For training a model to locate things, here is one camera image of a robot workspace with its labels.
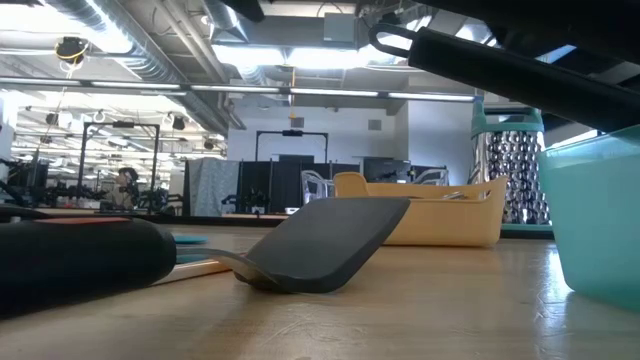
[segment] light blue bowl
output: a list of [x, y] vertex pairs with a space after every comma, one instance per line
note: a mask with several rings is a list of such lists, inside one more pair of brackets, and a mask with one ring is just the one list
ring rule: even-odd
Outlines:
[[640, 126], [538, 161], [567, 285], [640, 311]]

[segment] person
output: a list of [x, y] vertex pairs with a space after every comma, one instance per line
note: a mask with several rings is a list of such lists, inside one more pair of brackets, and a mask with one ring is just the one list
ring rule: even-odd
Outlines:
[[138, 173], [130, 167], [121, 168], [115, 180], [116, 187], [107, 194], [106, 200], [115, 209], [133, 210], [138, 197]]

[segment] table surface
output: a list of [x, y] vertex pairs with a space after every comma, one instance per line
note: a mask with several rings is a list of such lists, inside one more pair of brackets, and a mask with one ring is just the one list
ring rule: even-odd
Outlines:
[[[268, 229], [174, 227], [244, 251]], [[383, 247], [339, 291], [231, 273], [0, 322], [0, 359], [639, 359], [640, 315], [574, 294], [552, 242]]]

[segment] tan plastic basket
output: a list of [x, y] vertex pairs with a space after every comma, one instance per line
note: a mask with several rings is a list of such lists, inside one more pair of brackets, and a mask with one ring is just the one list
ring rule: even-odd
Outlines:
[[[411, 206], [385, 245], [492, 246], [500, 239], [506, 177], [477, 185], [434, 186], [367, 183], [359, 173], [340, 173], [334, 183], [337, 197], [411, 197]], [[454, 193], [465, 199], [443, 199]]]

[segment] workbench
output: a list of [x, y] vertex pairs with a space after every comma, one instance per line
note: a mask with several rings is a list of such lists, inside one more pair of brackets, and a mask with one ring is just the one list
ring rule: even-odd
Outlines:
[[[173, 227], [245, 251], [270, 229]], [[0, 359], [638, 359], [640, 315], [574, 294], [555, 244], [382, 247], [336, 293], [230, 272], [0, 322]]]

